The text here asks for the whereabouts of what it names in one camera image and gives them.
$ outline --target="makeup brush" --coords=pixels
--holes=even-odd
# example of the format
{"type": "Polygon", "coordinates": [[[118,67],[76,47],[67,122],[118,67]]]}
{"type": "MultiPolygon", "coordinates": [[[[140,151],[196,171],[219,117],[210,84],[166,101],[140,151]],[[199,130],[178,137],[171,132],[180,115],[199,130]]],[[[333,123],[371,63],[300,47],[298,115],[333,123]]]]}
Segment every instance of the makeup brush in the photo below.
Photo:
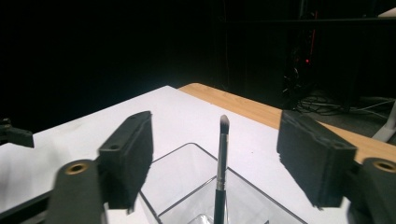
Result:
{"type": "Polygon", "coordinates": [[[230,121],[228,121],[227,116],[221,116],[214,224],[224,224],[224,213],[226,206],[225,171],[227,169],[229,129],[230,121]]]}

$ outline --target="clear plastic container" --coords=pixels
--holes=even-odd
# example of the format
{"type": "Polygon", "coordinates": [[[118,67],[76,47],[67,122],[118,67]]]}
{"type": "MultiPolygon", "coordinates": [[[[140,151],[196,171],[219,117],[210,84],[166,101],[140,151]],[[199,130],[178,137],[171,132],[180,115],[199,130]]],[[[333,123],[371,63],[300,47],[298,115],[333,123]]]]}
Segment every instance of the clear plastic container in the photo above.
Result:
{"type": "MultiPolygon", "coordinates": [[[[151,224],[212,224],[217,159],[187,144],[151,164],[140,195],[151,224]]],[[[305,223],[230,167],[226,174],[229,224],[305,223]]]]}

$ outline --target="black brush handle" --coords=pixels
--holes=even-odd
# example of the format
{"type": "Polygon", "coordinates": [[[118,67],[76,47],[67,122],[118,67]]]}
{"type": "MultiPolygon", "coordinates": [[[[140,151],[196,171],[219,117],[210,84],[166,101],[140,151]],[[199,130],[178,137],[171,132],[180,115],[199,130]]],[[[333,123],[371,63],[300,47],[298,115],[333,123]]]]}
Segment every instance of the black brush handle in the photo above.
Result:
{"type": "Polygon", "coordinates": [[[225,190],[216,189],[214,224],[224,224],[225,190]]]}

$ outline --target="brush bristles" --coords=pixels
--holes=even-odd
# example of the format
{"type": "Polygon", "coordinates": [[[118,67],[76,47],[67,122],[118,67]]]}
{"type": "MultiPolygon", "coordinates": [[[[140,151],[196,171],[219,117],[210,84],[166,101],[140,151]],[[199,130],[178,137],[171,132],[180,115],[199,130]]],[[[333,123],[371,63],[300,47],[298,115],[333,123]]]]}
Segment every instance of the brush bristles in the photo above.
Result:
{"type": "Polygon", "coordinates": [[[223,115],[220,118],[220,133],[228,134],[230,129],[230,121],[228,121],[227,116],[223,115]]]}

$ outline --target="wooden table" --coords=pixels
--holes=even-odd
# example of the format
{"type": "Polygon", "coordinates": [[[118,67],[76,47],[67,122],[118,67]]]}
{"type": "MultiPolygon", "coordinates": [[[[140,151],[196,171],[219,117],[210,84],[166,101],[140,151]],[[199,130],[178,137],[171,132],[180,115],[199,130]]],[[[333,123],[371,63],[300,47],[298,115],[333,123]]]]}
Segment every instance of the wooden table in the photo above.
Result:
{"type": "MultiPolygon", "coordinates": [[[[281,110],[269,105],[264,105],[225,91],[220,91],[199,83],[192,83],[179,88],[180,91],[195,96],[210,104],[233,111],[241,116],[256,120],[267,126],[279,129],[281,110]]],[[[362,162],[368,157],[378,157],[396,161],[396,146],[377,141],[357,133],[352,133],[329,124],[322,123],[325,127],[337,133],[359,150],[355,160],[362,162]]]]}

